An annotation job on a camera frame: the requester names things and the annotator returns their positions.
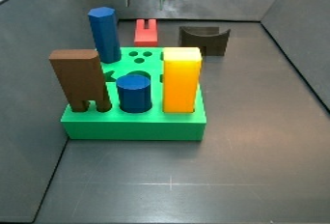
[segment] brown block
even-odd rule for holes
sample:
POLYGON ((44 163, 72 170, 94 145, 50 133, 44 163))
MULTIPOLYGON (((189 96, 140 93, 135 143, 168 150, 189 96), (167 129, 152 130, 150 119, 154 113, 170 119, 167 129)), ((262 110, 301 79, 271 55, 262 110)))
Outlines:
POLYGON ((111 107, 98 52, 92 49, 55 50, 50 56, 63 92, 74 112, 86 112, 95 100, 99 112, 111 107))

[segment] brown arch block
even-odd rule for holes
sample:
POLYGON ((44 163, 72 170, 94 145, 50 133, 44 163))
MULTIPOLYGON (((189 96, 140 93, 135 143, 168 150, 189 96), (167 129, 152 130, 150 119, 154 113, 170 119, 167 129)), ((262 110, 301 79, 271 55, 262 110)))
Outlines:
POLYGON ((96 110, 111 107, 98 52, 92 49, 55 50, 50 56, 63 92, 74 112, 86 112, 88 100, 95 100, 96 110))
POLYGON ((231 29, 219 33, 219 27, 181 27, 179 46, 199 47, 202 56, 225 56, 231 29))

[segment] blue cylinder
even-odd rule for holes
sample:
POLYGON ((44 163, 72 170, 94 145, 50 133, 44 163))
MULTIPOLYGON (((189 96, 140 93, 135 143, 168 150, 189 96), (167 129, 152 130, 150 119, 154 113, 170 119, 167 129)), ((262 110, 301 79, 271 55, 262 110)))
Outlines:
POLYGON ((106 7, 91 9, 88 17, 100 61, 115 63, 122 58, 115 10, 106 7))
POLYGON ((118 78, 120 108, 128 113, 142 113, 151 109, 151 80, 139 74, 118 78))

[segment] yellow peg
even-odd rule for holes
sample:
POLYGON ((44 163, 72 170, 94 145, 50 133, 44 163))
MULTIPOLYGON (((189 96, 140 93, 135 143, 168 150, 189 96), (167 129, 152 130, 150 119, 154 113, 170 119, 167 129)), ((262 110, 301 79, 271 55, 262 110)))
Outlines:
POLYGON ((197 47, 166 47, 163 76, 163 111, 193 113, 202 70, 197 47))

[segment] green base block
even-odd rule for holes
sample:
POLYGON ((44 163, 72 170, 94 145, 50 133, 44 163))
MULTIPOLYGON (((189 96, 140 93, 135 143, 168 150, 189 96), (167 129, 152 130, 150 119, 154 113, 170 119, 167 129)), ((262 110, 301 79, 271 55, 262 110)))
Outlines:
POLYGON ((194 113, 163 112, 162 53, 162 48, 123 47, 122 61, 114 64, 102 63, 112 109, 106 113, 98 112, 94 101, 84 113, 74 113, 67 106, 60 121, 71 139, 202 140, 206 116, 201 86, 194 113), (120 76, 134 71, 151 76, 152 108, 139 114, 120 109, 115 82, 120 76))

